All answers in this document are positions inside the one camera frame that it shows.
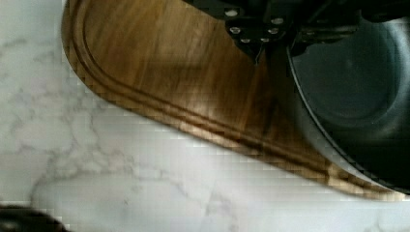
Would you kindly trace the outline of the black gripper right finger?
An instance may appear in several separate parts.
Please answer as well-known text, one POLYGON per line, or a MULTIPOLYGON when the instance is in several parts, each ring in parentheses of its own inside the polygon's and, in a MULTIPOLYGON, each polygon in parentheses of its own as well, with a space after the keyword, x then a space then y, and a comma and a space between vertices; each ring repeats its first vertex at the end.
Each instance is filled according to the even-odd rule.
POLYGON ((312 44, 332 44, 356 33, 365 19, 381 23, 409 16, 409 0, 303 0, 294 17, 296 35, 290 54, 312 44))

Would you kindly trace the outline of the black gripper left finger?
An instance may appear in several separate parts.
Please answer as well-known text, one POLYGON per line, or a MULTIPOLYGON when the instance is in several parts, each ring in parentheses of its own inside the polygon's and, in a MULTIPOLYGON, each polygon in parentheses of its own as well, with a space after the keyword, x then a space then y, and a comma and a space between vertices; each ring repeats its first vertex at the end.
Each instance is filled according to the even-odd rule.
POLYGON ((292 25, 292 0, 183 0, 223 21, 226 33, 254 65, 292 25))

